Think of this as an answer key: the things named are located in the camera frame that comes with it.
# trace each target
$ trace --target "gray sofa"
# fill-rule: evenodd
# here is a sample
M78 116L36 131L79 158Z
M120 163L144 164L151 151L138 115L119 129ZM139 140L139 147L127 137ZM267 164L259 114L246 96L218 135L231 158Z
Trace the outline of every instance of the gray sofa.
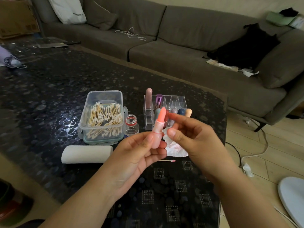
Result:
M243 15L145 0L103 0L103 7L118 20L112 29L101 31L88 24L64 25L48 0L32 1L45 36L80 40L89 49L224 92L230 110L258 120L261 126L275 124L304 99L303 31ZM244 35L244 25L257 22L281 41L260 62L258 75L247 77L202 58ZM115 33L131 27L146 41Z

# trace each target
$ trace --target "fingernail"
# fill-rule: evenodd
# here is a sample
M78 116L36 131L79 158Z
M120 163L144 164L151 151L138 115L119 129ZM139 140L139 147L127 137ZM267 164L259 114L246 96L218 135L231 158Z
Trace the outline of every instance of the fingernail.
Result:
M146 137L148 142L151 142L153 140L153 134L150 133L147 137Z
M167 130L167 134L168 134L170 137L174 137L174 135L176 134L176 131L175 131L175 129L170 128L170 129Z

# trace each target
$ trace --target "crumpled tissue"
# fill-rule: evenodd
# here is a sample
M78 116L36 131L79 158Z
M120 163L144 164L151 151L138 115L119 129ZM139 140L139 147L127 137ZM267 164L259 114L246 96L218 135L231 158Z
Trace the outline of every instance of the crumpled tissue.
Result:
M172 141L168 135L167 135L167 130L170 129L171 126L166 127L165 129L163 129L164 132L164 140L167 143L167 156L170 157L187 157L188 153L180 146L178 145L176 142Z

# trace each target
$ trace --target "hand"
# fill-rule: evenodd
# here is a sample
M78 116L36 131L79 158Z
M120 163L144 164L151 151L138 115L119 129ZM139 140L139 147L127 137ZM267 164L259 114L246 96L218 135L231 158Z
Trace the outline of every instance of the hand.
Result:
M211 126L174 113L168 116L175 123L167 135L188 152L192 162L210 181L214 183L224 176L225 171L236 167Z
M115 194L115 201L121 198L135 183L142 172L152 163L167 156L164 141L159 148L151 149L153 134L143 132L132 135L116 147L101 171L107 174L107 182Z

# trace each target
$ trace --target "table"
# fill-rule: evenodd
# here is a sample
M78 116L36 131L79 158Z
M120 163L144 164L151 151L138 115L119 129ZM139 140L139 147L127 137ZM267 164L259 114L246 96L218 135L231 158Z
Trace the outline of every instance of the table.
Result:
M59 41L39 38L4 44L28 68L0 68L0 151L59 202L100 167L61 163L67 145L85 145L77 126L89 91L123 92L124 105L137 116L140 132L147 88L163 95L185 95L192 117L211 125L225 142L226 95L81 46L36 46ZM218 227L220 206L213 185L188 157L176 160L147 168L111 208L104 226Z

